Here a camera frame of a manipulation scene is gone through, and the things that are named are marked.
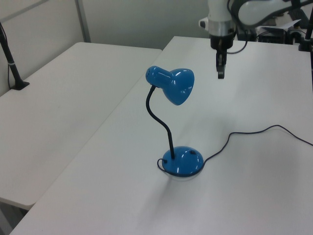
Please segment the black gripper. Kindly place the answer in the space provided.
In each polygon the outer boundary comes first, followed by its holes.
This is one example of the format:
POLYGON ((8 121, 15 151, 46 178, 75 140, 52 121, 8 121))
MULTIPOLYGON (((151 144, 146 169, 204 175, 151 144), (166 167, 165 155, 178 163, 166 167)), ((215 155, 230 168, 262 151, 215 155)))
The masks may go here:
POLYGON ((233 35, 214 36, 211 35, 210 45, 216 50, 216 69, 219 79, 224 79, 227 60, 227 50, 233 46, 233 35))

